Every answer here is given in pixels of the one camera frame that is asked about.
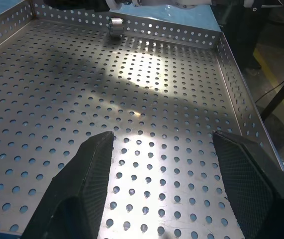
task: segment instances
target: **perforated metal tray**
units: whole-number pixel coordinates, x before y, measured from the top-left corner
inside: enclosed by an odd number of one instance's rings
[[[124,19],[120,41],[111,16]],[[223,34],[40,0],[0,15],[0,232],[19,236],[52,177],[105,130],[115,137],[100,239],[243,238],[212,132],[277,156]]]

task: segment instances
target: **small metal part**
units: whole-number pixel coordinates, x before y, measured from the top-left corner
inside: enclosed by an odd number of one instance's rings
[[[121,18],[110,18],[108,31],[112,38],[120,38],[124,33],[123,20]]]

